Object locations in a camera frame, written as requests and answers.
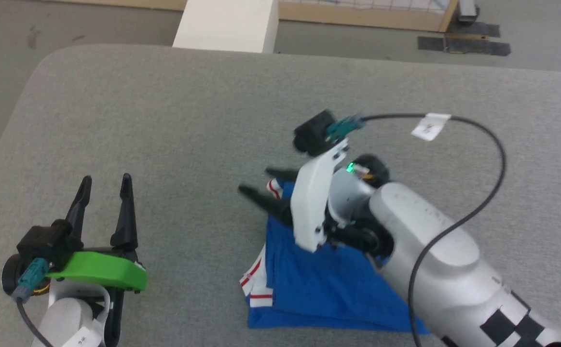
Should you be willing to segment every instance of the label tag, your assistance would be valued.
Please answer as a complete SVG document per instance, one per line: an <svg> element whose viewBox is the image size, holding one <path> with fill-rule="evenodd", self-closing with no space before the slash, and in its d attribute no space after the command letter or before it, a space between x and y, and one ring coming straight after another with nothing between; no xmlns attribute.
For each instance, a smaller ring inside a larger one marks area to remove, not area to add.
<svg viewBox="0 0 561 347"><path fill-rule="evenodd" d="M102 336L98 330L99 322L94 320L92 329L82 326L62 347L98 347L102 342Z"/></svg>
<svg viewBox="0 0 561 347"><path fill-rule="evenodd" d="M450 114L429 113L417 123L411 134L422 140L432 141L441 132Z"/></svg>

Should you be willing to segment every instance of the gray floor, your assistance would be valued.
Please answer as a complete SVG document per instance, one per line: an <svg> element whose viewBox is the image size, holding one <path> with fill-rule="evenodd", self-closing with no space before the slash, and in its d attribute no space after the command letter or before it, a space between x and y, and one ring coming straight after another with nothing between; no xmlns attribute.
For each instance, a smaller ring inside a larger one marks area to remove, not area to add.
<svg viewBox="0 0 561 347"><path fill-rule="evenodd" d="M282 22L281 53L331 55L561 71L561 0L482 0L481 20L501 24L509 57L418 51L424 33ZM169 46L180 13L123 7L0 0L0 135L27 78L43 57L76 44Z"/></svg>

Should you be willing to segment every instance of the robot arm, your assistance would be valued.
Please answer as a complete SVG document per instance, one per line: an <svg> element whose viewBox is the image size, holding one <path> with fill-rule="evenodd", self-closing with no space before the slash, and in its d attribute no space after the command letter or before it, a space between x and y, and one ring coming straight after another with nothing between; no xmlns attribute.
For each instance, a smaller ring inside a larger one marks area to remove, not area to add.
<svg viewBox="0 0 561 347"><path fill-rule="evenodd" d="M296 129L296 147L315 158L293 175L290 206L273 199L261 204L265 197L254 189L241 186L240 191L248 191L246 196L272 215L282 211L281 220L293 226L296 243L305 250L313 252L325 242L361 250L407 300L419 255L454 221L408 187L391 182L374 156L360 156L336 171L346 155L348 132L330 133L333 124L338 123L324 111ZM335 136L336 143L329 143ZM561 329L506 285L461 227L425 253L413 290L415 314L448 347L561 347Z"/></svg>
<svg viewBox="0 0 561 347"><path fill-rule="evenodd" d="M125 292L146 290L147 272L137 257L137 223L132 179L122 179L122 206L110 247L84 248L85 207L91 193L86 176L65 219L50 227L32 227L2 270L2 288L15 299L34 333L32 347L115 347ZM49 305L38 328L23 304L48 294Z"/></svg>

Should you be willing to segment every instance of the black patch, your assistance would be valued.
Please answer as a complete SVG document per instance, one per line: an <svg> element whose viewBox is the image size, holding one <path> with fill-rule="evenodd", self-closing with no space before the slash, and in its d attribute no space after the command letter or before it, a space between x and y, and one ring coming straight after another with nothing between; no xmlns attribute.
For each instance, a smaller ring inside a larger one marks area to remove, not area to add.
<svg viewBox="0 0 561 347"><path fill-rule="evenodd" d="M458 37L418 37L417 49L444 53L479 53L499 57L506 57L512 53L509 43Z"/></svg>
<svg viewBox="0 0 561 347"><path fill-rule="evenodd" d="M494 312L483 325L479 326L495 345L500 345L514 332L516 325L500 310Z"/></svg>
<svg viewBox="0 0 561 347"><path fill-rule="evenodd" d="M514 347L542 347L541 344L538 343L538 341L535 340L525 340L523 338L521 338L515 345Z"/></svg>
<svg viewBox="0 0 561 347"><path fill-rule="evenodd" d="M442 338L441 341L443 341L443 343L445 343L447 347L458 347L458 345L454 343L454 341L452 341L452 339L448 338L447 336Z"/></svg>
<svg viewBox="0 0 561 347"><path fill-rule="evenodd" d="M527 310L530 310L531 307L529 307L529 305L527 305L527 303L520 298L520 296L518 296L518 294L516 294L516 292L514 292L514 290L512 290L512 296L514 298L516 298L516 300L518 300L519 303L521 303L523 306L525 306L527 308Z"/></svg>
<svg viewBox="0 0 561 347"><path fill-rule="evenodd" d="M516 333L520 335L521 340L535 340L542 334L542 331L544 331L544 327L533 318L530 318L529 314L525 315L520 323L516 325Z"/></svg>
<svg viewBox="0 0 561 347"><path fill-rule="evenodd" d="M501 26L481 22L473 23L470 26L463 26L463 24L452 22L450 23L450 28L448 28L447 32L456 34L484 35L487 37L501 37Z"/></svg>
<svg viewBox="0 0 561 347"><path fill-rule="evenodd" d="M417 49L422 49L423 51L443 52L445 50L445 44L443 44L442 38L417 37Z"/></svg>

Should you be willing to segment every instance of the gray table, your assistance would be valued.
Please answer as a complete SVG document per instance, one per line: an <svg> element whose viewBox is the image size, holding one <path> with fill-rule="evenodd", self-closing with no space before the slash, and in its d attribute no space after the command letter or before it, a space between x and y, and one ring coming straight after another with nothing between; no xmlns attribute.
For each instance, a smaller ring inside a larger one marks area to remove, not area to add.
<svg viewBox="0 0 561 347"><path fill-rule="evenodd" d="M323 108L449 112L490 125L509 151L498 198L466 230L532 306L561 323L561 73L327 57L83 46L47 57L0 141L0 270L33 224L63 217L84 175L86 246L115 230L119 185L133 176L150 289L129 294L121 346L412 346L408 334L249 330L238 279L264 240L265 216L236 193L263 168L298 167L292 130ZM351 137L453 217L494 182L494 146L450 124L432 143L414 121ZM27 304L40 321L46 299ZM0 290L0 347L31 341ZM426 345L437 345L434 338Z"/></svg>

